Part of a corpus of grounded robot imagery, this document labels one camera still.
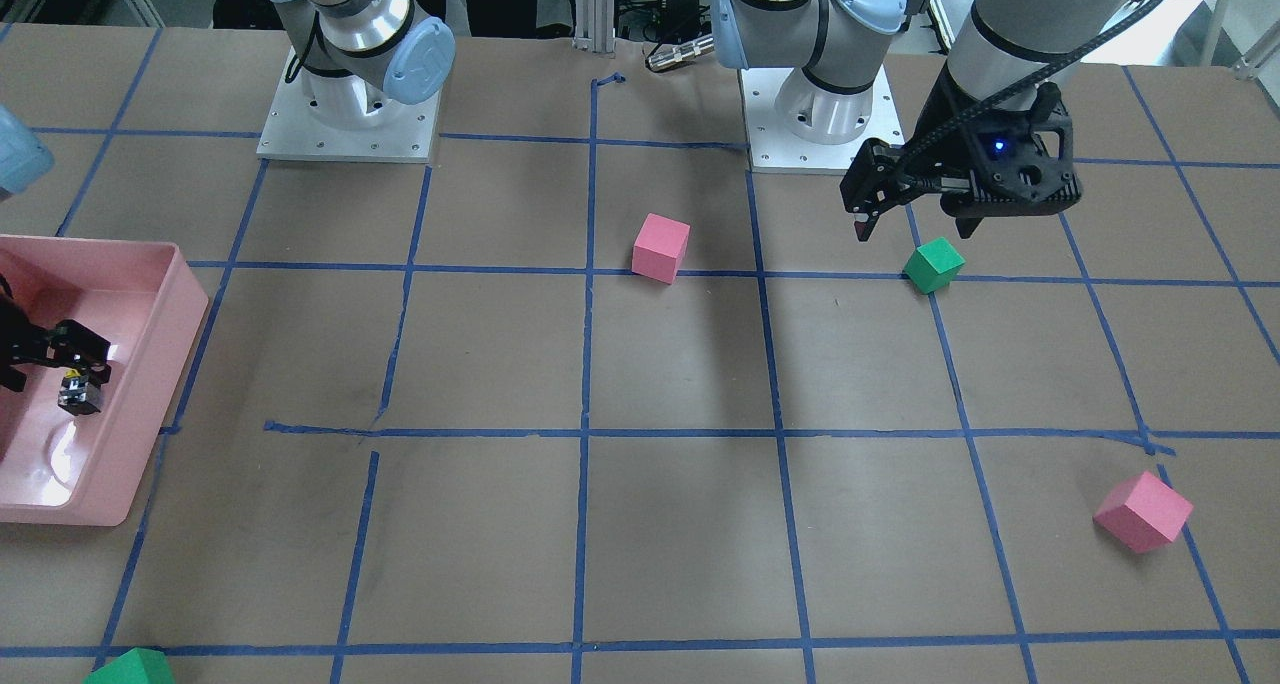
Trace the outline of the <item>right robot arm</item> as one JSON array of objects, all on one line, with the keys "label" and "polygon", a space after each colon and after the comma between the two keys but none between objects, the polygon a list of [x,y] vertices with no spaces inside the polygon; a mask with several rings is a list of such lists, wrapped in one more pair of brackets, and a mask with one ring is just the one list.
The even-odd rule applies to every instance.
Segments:
[{"label": "right robot arm", "polygon": [[[440,92],[453,67],[454,36],[416,0],[270,0],[294,46],[285,70],[352,79],[381,102],[421,105]],[[23,392],[24,365],[63,369],[61,397],[76,414],[110,382],[110,343],[76,320],[51,328],[32,322],[3,282],[3,388]]]}]

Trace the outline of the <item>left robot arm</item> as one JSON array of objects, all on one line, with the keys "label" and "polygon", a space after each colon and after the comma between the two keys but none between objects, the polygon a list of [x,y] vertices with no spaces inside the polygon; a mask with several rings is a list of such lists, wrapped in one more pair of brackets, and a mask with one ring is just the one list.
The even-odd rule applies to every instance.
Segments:
[{"label": "left robot arm", "polygon": [[[856,237],[934,195],[963,238],[988,218],[1052,216],[1079,202],[1068,70],[1117,35],[1121,0],[973,0],[905,143],[869,138],[840,184]],[[812,141],[840,101],[864,108],[908,0],[712,0],[716,56],[730,69],[788,70],[782,111]]]}]

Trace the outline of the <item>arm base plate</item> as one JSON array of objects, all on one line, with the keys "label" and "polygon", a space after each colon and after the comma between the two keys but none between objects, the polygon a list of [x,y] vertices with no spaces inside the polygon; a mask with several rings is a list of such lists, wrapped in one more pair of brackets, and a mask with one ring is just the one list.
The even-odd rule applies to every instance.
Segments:
[{"label": "arm base plate", "polygon": [[406,105],[357,76],[328,78],[301,69],[293,82],[278,82],[257,155],[279,161],[428,164],[442,94]]},{"label": "arm base plate", "polygon": [[797,68],[739,73],[751,170],[760,174],[842,175],[865,140],[905,143],[882,67],[860,94],[832,94]]}]

